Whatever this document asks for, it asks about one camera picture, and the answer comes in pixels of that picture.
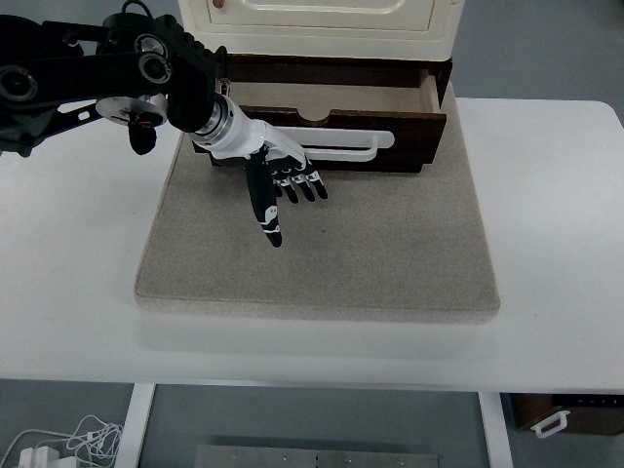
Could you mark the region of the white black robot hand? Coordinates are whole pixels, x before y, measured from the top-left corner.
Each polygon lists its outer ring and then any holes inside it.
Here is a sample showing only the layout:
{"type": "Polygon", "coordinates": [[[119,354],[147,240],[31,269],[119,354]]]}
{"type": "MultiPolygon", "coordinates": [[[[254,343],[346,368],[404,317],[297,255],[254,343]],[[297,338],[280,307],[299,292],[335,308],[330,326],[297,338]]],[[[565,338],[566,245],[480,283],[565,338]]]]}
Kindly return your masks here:
{"type": "Polygon", "coordinates": [[[286,193],[298,203],[294,184],[305,199],[315,201],[310,187],[328,199],[328,191],[318,171],[309,165],[302,146],[271,124],[249,118],[236,104],[216,104],[210,117],[210,153],[222,166],[245,166],[253,213],[274,248],[283,238],[278,219],[277,197],[286,193]]]}

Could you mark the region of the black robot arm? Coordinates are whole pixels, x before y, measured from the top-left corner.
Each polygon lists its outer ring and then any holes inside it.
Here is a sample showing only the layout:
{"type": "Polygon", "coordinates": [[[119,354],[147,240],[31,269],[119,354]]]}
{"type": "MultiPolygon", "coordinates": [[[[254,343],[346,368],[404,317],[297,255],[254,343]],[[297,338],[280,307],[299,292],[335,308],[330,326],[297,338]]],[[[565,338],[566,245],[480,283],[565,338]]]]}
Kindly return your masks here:
{"type": "Polygon", "coordinates": [[[272,245],[277,200],[326,198],[304,149],[229,97],[224,48],[207,50],[173,16],[122,10],[102,25],[1,18],[1,147],[27,157],[46,138],[99,118],[150,152],[170,124],[220,165],[244,170],[253,213],[272,245]]]}

